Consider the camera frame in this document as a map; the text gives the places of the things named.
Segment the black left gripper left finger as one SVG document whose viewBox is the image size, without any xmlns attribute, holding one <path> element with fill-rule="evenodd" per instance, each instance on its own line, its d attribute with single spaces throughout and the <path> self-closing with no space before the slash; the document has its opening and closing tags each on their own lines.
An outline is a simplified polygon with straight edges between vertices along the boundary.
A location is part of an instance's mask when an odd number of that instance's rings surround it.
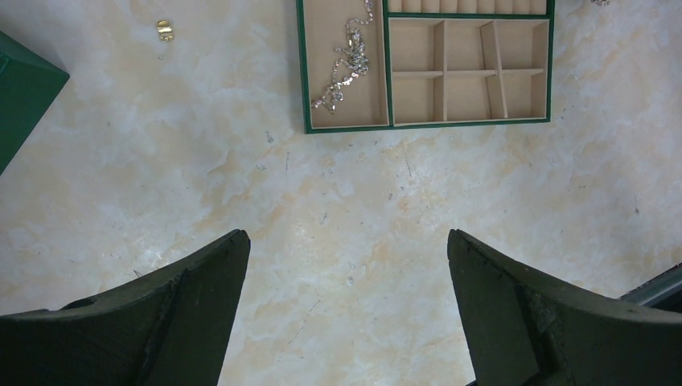
<svg viewBox="0 0 682 386">
<path fill-rule="evenodd" d="M 2 316 L 2 384 L 217 384 L 250 249 L 237 229 L 61 309 Z"/>
</svg>

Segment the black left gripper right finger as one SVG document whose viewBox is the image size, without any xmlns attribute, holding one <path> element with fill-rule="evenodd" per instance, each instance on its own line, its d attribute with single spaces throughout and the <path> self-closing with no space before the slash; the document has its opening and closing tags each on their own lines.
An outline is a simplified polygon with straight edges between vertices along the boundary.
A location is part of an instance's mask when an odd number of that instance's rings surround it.
<svg viewBox="0 0 682 386">
<path fill-rule="evenodd" d="M 462 230 L 447 256 L 475 384 L 680 384 L 680 314 L 582 289 Z"/>
</svg>

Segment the gold earring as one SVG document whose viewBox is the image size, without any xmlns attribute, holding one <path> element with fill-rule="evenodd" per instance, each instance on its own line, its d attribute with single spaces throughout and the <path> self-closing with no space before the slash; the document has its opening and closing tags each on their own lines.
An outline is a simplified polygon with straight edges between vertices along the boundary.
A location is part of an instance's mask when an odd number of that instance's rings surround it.
<svg viewBox="0 0 682 386">
<path fill-rule="evenodd" d="M 170 42 L 174 39 L 174 30 L 171 22 L 168 20 L 159 20 L 156 22 L 156 30 L 158 37 L 163 42 Z"/>
</svg>

